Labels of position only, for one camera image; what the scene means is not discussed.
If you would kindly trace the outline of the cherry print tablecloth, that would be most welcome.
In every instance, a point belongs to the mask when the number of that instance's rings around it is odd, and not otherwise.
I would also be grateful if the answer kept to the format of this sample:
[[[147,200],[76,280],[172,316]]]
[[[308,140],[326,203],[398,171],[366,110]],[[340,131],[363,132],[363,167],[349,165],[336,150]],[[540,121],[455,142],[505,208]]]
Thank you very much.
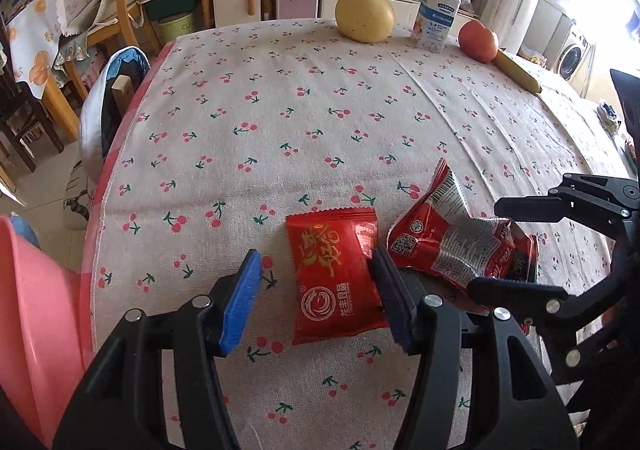
[[[217,362],[245,449],[388,449],[418,363],[387,330],[294,345],[285,220],[374,207],[387,231],[439,161],[476,217],[542,195],[566,173],[628,171],[592,105],[536,65],[533,95],[456,43],[439,54],[398,29],[347,40],[328,20],[201,31],[166,46],[105,161],[88,228],[82,347],[130,308],[172,311],[262,253],[240,345]]]

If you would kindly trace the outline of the cat print floor mat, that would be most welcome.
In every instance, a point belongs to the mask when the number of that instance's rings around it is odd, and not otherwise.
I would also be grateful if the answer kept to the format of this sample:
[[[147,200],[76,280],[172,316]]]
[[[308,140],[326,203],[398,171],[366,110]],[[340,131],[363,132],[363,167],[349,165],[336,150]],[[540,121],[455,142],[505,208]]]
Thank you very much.
[[[63,225],[71,231],[85,230],[96,194],[96,183],[91,179],[80,159],[70,171],[63,198]]]

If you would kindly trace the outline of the yellow banana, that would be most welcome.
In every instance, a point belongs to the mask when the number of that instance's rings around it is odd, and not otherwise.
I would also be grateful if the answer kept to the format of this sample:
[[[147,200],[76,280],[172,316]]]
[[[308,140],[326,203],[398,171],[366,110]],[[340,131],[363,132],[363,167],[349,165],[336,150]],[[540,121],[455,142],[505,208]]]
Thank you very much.
[[[497,52],[492,63],[520,88],[524,88],[524,90],[532,94],[539,94],[541,92],[541,85],[539,82],[525,71],[517,62],[514,62],[511,57],[504,54],[503,51]]]

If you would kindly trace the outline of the pink storage box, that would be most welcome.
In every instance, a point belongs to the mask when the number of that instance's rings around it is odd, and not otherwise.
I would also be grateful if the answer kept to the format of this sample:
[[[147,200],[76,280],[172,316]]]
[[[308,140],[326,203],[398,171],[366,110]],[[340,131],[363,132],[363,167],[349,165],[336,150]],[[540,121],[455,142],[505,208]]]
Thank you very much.
[[[304,19],[318,16],[319,0],[275,0],[277,19]]]

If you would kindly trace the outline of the washing machine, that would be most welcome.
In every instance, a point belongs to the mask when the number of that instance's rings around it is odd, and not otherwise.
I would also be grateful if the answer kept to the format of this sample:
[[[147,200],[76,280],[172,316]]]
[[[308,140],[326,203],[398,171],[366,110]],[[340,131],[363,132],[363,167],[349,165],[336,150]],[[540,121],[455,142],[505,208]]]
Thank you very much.
[[[570,28],[557,26],[544,50],[547,69],[570,83],[577,92],[585,87],[593,53],[593,44],[575,25]]]

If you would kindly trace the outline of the white milk bottle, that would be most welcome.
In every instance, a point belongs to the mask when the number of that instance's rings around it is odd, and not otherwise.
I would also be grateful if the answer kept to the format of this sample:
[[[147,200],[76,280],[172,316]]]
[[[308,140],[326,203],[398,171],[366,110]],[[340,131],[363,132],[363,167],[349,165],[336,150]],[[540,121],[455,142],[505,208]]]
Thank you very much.
[[[440,53],[457,15],[461,0],[421,0],[411,37],[416,46]]]

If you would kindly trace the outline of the yellow pear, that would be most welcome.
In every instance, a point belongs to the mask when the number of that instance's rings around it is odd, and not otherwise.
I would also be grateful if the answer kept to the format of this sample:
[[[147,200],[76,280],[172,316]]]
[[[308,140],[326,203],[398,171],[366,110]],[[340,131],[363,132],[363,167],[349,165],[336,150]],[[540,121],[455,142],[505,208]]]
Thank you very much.
[[[396,25],[394,9],[386,0],[337,0],[335,20],[343,36],[366,44],[386,40]]]

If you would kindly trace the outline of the green waste bin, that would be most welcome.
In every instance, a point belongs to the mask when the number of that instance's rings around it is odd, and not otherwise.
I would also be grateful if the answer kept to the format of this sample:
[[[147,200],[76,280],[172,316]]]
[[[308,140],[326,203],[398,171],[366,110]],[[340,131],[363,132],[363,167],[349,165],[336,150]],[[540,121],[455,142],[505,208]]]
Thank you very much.
[[[185,12],[171,15],[153,22],[154,29],[160,37],[160,43],[166,44],[194,31],[194,14]]]

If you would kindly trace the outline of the pink plastic bucket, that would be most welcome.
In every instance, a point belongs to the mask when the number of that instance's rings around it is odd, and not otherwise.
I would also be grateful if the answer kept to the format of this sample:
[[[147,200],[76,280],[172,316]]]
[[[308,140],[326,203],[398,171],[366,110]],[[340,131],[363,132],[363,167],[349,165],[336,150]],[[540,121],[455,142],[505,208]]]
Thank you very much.
[[[73,406],[86,372],[87,292],[86,274],[58,263],[1,218],[1,398],[47,449],[81,449],[91,434]]]

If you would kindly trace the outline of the blue white stool cushion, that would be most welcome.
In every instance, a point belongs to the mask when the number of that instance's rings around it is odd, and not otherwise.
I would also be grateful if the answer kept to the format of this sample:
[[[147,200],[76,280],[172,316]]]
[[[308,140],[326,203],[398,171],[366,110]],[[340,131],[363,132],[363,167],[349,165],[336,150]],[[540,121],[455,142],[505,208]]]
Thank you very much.
[[[128,104],[119,105],[113,93],[120,76],[128,77],[134,91],[149,73],[148,57],[137,46],[126,46],[106,62],[81,108],[78,125],[79,155],[87,175],[98,184]]]

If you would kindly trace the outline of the red snack packet gold print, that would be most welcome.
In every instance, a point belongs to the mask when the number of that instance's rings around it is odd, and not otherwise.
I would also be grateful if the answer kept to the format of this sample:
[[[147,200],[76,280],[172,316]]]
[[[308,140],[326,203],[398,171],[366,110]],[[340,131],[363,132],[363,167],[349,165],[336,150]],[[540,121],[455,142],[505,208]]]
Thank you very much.
[[[286,218],[297,281],[293,343],[302,345],[387,326],[368,262],[378,246],[372,207],[341,207]]]

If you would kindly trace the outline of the red black snack wrapper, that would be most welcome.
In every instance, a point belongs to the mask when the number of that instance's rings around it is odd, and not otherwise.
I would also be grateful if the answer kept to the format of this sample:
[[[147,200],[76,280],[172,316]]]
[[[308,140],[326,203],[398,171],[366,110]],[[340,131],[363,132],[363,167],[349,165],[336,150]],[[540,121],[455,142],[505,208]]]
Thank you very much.
[[[442,277],[462,291],[478,277],[537,278],[536,239],[510,219],[473,217],[444,159],[427,192],[388,232],[386,249],[396,267]]]

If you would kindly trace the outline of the red apple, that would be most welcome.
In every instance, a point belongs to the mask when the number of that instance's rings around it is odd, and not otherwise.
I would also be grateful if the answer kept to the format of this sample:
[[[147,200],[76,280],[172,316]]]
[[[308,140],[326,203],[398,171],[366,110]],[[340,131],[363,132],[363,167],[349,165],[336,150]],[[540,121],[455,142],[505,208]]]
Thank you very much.
[[[470,58],[489,64],[498,53],[498,39],[495,33],[478,20],[471,20],[458,32],[460,50]]]

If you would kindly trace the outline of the dark wooden chair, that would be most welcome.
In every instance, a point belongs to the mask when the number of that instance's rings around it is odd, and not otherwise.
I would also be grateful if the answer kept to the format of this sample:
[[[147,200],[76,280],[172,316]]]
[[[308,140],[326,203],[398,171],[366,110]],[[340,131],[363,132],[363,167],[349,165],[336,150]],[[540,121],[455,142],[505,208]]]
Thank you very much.
[[[39,125],[58,152],[64,145],[43,104],[32,96],[25,82],[14,82],[8,73],[1,77],[1,133],[30,172],[36,163],[24,144],[24,138]]]

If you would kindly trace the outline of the dining table with orange cloth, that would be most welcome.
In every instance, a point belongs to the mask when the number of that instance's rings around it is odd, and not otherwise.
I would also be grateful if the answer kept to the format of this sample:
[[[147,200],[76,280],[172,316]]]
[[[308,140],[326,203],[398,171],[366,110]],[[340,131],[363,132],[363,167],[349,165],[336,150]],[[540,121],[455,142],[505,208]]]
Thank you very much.
[[[78,118],[53,71],[62,36],[55,0],[1,0],[1,17],[8,27],[14,79],[25,82],[66,138],[76,141]]]

